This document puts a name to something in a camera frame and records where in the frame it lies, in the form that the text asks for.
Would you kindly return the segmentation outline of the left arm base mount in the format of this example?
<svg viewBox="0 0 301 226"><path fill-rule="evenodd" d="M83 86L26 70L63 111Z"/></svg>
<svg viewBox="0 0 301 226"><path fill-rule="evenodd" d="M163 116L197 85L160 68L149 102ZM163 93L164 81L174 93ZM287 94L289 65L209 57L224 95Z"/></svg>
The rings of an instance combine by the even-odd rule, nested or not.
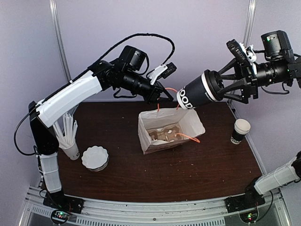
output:
<svg viewBox="0 0 301 226"><path fill-rule="evenodd" d="M43 205L63 210L68 213L80 214L83 208L84 200L81 198L75 198L66 196L64 194L46 194Z"/></svg>

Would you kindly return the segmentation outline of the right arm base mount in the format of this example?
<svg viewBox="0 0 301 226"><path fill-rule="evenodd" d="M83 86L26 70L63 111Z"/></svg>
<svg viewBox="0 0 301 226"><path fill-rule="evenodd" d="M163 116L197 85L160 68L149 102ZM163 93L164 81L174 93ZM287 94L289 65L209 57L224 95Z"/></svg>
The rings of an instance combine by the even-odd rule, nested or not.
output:
<svg viewBox="0 0 301 226"><path fill-rule="evenodd" d="M231 196L226 198L224 201L228 213L252 209L259 205L265 204L265 199L263 196L253 198L246 194Z"/></svg>

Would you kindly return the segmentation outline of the white paper takeout bag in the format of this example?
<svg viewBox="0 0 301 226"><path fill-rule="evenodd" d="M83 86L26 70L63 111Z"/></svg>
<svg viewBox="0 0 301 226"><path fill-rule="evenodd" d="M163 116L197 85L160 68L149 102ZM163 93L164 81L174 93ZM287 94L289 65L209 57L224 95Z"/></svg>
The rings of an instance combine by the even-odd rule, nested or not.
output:
<svg viewBox="0 0 301 226"><path fill-rule="evenodd" d="M160 108L140 112L138 115L138 137L144 155L174 148L189 141L200 142L205 134L198 113L175 108Z"/></svg>

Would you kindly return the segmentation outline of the brown cardboard cup carrier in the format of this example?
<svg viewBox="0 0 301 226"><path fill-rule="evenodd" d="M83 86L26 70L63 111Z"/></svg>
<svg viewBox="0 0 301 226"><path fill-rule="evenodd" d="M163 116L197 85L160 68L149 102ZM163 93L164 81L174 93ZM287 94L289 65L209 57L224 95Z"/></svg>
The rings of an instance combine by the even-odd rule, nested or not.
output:
<svg viewBox="0 0 301 226"><path fill-rule="evenodd" d="M147 131L152 141L162 140L172 142L183 140L182 136L179 135L181 129L177 126L149 129Z"/></svg>

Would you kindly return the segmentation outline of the black lidded coffee cup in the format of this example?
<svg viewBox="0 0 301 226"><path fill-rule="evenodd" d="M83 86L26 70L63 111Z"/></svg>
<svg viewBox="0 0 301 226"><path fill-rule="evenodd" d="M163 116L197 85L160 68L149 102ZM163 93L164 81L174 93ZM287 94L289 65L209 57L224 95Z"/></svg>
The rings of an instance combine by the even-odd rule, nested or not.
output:
<svg viewBox="0 0 301 226"><path fill-rule="evenodd" d="M216 71L205 70L200 76L184 86L176 94L179 106L184 110L194 109L211 102L221 101L218 91L223 89L221 76Z"/></svg>

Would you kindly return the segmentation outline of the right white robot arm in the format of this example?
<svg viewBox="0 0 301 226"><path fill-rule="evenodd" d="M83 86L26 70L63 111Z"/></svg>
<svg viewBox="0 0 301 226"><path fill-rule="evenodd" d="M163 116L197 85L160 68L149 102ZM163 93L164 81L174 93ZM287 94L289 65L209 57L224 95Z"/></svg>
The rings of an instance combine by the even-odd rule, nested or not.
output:
<svg viewBox="0 0 301 226"><path fill-rule="evenodd" d="M248 99L258 98L258 88L272 84L292 86L293 81L301 81L301 57L293 52L286 32L278 30L261 36L265 62L256 63L257 50L245 47L236 40L226 43L235 57L218 74L222 80L234 83L217 91L218 97L228 98L244 104ZM255 178L241 197L241 204L250 208L258 202L259 197L275 188L301 180L301 154L269 174Z"/></svg>

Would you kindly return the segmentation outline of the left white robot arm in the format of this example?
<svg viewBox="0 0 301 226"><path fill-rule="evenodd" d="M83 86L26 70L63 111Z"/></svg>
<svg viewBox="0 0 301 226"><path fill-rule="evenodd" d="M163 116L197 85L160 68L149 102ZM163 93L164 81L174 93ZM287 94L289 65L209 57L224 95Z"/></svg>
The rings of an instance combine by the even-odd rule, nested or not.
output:
<svg viewBox="0 0 301 226"><path fill-rule="evenodd" d="M59 142L53 125L66 112L87 98L108 88L125 89L135 97L140 95L148 104L171 102L173 97L159 82L175 72L173 63L163 63L144 78L139 70L148 55L131 46L125 46L120 56L107 62L98 59L69 84L47 98L29 104L30 127L41 173L44 177L49 201L57 209L67 206L58 172L57 151Z"/></svg>

